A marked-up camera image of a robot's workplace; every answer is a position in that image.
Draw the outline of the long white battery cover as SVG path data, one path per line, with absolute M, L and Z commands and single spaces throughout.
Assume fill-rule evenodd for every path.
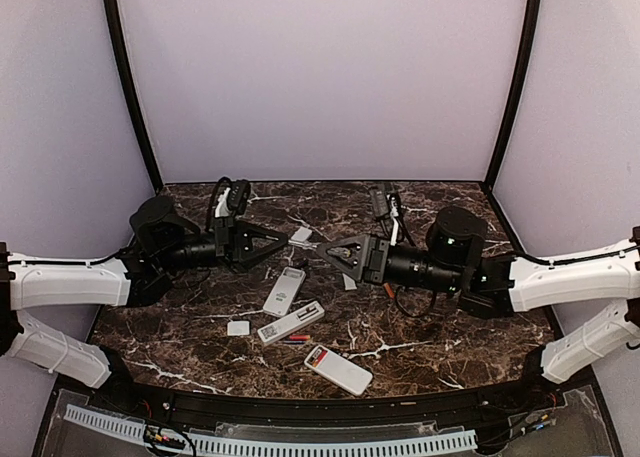
M 344 282 L 344 288 L 346 291 L 351 291 L 351 290 L 356 290 L 357 289 L 357 285 L 354 279 L 352 279 L 351 277 L 347 276 L 346 274 L 342 275 L 343 277 L 343 282 Z

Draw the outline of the orange battery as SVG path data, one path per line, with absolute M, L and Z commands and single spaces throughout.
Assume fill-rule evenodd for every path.
M 385 284 L 384 288 L 385 288 L 385 291 L 386 291 L 387 295 L 388 295 L 391 299 L 395 298 L 395 294 L 394 294 L 394 291 L 393 291 L 393 289 L 391 288 L 391 286 L 389 286 L 389 285 L 386 285 L 386 284 Z

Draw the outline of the white TCL remote control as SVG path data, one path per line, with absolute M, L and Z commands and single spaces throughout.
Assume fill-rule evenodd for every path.
M 264 302 L 263 312 L 274 317 L 285 316 L 289 312 L 305 278 L 306 273 L 303 269 L 286 267 Z

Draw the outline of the small white buttoned remote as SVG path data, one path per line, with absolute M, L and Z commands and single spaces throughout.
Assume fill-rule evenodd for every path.
M 269 346 L 321 320 L 324 315 L 324 307 L 318 301 L 313 301 L 259 328 L 257 335 L 264 346 Z

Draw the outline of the curved white battery cover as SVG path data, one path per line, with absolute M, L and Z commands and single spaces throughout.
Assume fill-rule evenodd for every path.
M 251 322 L 248 320 L 235 320 L 227 324 L 229 337 L 249 336 L 251 334 Z

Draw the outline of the red blue battery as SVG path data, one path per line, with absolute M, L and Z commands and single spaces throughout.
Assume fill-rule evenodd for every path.
M 289 336 L 289 340 L 292 341 L 308 341 L 311 339 L 310 335 L 291 335 Z

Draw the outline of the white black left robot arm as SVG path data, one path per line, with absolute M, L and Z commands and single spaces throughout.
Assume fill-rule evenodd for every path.
M 206 229 L 178 214 L 173 200 L 158 195 L 130 218 L 132 242 L 114 254 L 90 260 L 44 259 L 1 251 L 1 353 L 50 373 L 101 389 L 120 413 L 141 404 L 140 389 L 119 354 L 83 343 L 34 318 L 29 309 L 97 304 L 151 306 L 174 286 L 177 272 L 218 264 L 245 271 L 288 243 L 286 234 L 240 219 L 245 204 Z

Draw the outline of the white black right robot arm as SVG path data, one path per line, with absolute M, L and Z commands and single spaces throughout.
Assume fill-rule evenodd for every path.
M 639 344 L 639 230 L 591 251 L 546 258 L 483 254 L 488 224 L 470 211 L 441 209 L 423 249 L 361 234 L 317 246 L 317 254 L 356 282 L 420 288 L 457 297 L 477 318 L 510 317 L 560 303 L 605 299 L 607 306 L 568 335 L 531 351 L 510 390 L 521 411 L 612 351 Z

